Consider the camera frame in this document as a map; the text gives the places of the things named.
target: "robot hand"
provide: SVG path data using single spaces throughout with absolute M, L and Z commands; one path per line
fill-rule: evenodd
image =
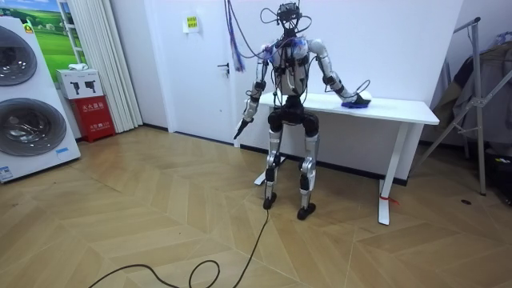
M 240 134 L 242 133 L 242 131 L 247 127 L 247 125 L 249 125 L 250 123 L 252 123 L 254 121 L 254 118 L 252 118 L 251 120 L 247 121 L 245 118 L 242 118 L 242 120 L 238 123 L 238 126 L 237 126 L 237 133 L 236 135 L 234 136 L 233 140 L 236 140 L 236 138 L 238 138 L 238 136 L 240 136 Z

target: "humanoid robot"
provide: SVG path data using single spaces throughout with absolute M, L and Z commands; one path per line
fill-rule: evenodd
M 309 78 L 309 68 L 316 59 L 320 70 L 323 73 L 323 82 L 329 86 L 333 92 L 342 100 L 342 106 L 347 108 L 365 108 L 370 103 L 370 98 L 364 98 L 359 91 L 349 92 L 344 87 L 342 81 L 336 72 L 332 71 L 329 55 L 322 40 L 308 40 L 304 37 L 298 37 L 297 33 L 304 30 L 298 29 L 298 22 L 302 17 L 299 7 L 295 3 L 280 5 L 276 13 L 276 21 L 284 29 L 283 36 L 276 42 L 266 45 L 258 58 L 257 79 L 248 91 L 250 97 L 246 101 L 246 109 L 243 112 L 243 119 L 238 124 L 238 131 L 234 138 L 254 120 L 254 115 L 258 111 L 259 99 L 266 87 L 265 76 L 269 64 L 272 65 L 274 78 L 274 102 L 278 96 L 278 90 L 281 95 L 287 96 L 284 104 L 276 106 L 274 111 L 268 117 L 270 124 L 270 145 L 269 154 L 266 158 L 265 172 L 265 201 L 263 208 L 268 210 L 275 202 L 277 195 L 274 192 L 278 167 L 281 163 L 279 155 L 282 139 L 283 125 L 303 125 L 306 134 L 306 155 L 299 164 L 301 171 L 300 193 L 302 195 L 301 208 L 297 213 L 299 220 L 306 219 L 312 214 L 316 206 L 310 202 L 311 192 L 314 188 L 316 176 L 316 159 L 319 145 L 319 122 L 318 117 L 308 111 L 304 111 L 301 96 L 306 92 Z

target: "label on wall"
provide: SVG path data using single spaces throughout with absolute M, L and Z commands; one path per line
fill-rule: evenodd
M 199 18 L 196 13 L 186 12 L 183 14 L 183 33 L 199 32 Z

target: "washing machine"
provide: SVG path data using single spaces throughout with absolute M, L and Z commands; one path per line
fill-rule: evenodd
M 34 31 L 0 17 L 0 182 L 78 157 Z

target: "robot knee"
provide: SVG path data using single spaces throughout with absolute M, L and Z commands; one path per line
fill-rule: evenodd
M 266 156 L 266 167 L 279 167 L 281 165 L 281 155 L 279 152 Z
M 304 126 L 304 131 L 306 132 L 307 137 L 315 136 L 320 130 L 320 121 L 315 114 L 306 114 L 302 125 Z
M 314 163 L 313 159 L 306 158 L 302 161 L 301 164 L 301 174 L 303 175 L 311 175 L 316 170 L 316 163 Z
M 274 111 L 274 112 L 270 113 L 270 115 L 268 117 L 268 121 L 269 121 L 269 125 L 270 125 L 270 130 L 272 130 L 272 132 L 282 131 L 282 121 L 281 121 L 281 117 L 279 117 L 278 111 Z

